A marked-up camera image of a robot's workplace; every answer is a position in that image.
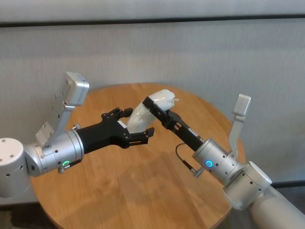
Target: green led light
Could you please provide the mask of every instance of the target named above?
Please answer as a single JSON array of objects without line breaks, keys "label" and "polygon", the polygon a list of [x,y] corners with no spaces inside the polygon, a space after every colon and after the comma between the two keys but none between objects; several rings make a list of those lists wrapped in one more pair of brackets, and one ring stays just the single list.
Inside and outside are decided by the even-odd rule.
[{"label": "green led light", "polygon": [[65,161],[63,164],[62,164],[62,166],[65,166],[65,165],[67,165],[67,164],[69,164],[70,163],[70,161]]}]

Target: cable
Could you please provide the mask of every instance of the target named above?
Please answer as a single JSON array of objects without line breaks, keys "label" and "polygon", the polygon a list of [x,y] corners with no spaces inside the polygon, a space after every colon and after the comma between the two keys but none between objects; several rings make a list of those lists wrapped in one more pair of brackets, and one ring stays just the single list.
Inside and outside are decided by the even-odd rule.
[{"label": "cable", "polygon": [[187,161],[183,160],[183,159],[179,156],[179,154],[178,154],[178,148],[179,148],[179,146],[182,146],[182,145],[184,145],[184,144],[185,144],[185,143],[183,142],[183,143],[180,143],[180,144],[178,144],[178,145],[176,146],[176,149],[175,149],[176,155],[177,155],[177,157],[182,161],[182,163],[183,163],[189,170],[191,170],[192,173],[195,173],[196,170],[195,170],[189,163],[187,163]]},{"label": "cable", "polygon": [[183,162],[184,160],[183,160],[183,159],[179,156],[179,154],[178,154],[178,148],[179,148],[180,146],[182,146],[182,145],[185,145],[185,143],[183,142],[183,143],[178,144],[178,145],[176,146],[175,152],[176,152],[177,157]]}]

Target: gray wall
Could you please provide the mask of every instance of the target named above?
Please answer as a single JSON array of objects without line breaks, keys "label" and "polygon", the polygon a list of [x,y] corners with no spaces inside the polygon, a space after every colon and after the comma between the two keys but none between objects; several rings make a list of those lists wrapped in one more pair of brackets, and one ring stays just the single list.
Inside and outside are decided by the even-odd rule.
[{"label": "gray wall", "polygon": [[33,139],[65,71],[92,89],[175,85],[228,118],[238,93],[250,95],[247,159],[274,181],[305,179],[303,19],[2,28],[0,137]]},{"label": "gray wall", "polygon": [[304,14],[303,0],[1,0],[0,22]]}]

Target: crumpled white object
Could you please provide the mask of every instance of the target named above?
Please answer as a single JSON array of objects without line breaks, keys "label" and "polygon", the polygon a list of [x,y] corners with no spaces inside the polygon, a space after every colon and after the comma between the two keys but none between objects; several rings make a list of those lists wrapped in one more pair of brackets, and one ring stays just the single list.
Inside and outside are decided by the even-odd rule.
[{"label": "crumpled white object", "polygon": [[[149,95],[149,97],[164,111],[171,109],[174,106],[174,102],[179,100],[175,99],[175,94],[167,89],[158,91]],[[127,122],[127,129],[129,133],[143,132],[154,120],[155,116],[141,102],[133,110]]]}]

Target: round wooden table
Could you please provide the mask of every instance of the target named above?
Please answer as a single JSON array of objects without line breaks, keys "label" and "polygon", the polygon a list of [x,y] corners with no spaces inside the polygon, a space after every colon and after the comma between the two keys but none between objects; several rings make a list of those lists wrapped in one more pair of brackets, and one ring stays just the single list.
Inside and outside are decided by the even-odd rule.
[{"label": "round wooden table", "polygon": [[[172,109],[202,138],[216,140],[229,151],[231,123],[210,103],[178,88],[138,83],[103,88],[90,93],[70,119],[88,126],[101,121],[113,108],[135,108],[146,96],[169,89]],[[231,209],[222,185],[208,172],[196,179],[175,155],[181,140],[154,121],[147,145],[121,149],[108,146],[85,155],[83,162],[65,170],[32,178],[47,215],[65,229],[207,229],[216,227]],[[238,143],[239,160],[244,149]],[[195,168],[188,146],[179,154]]]}]

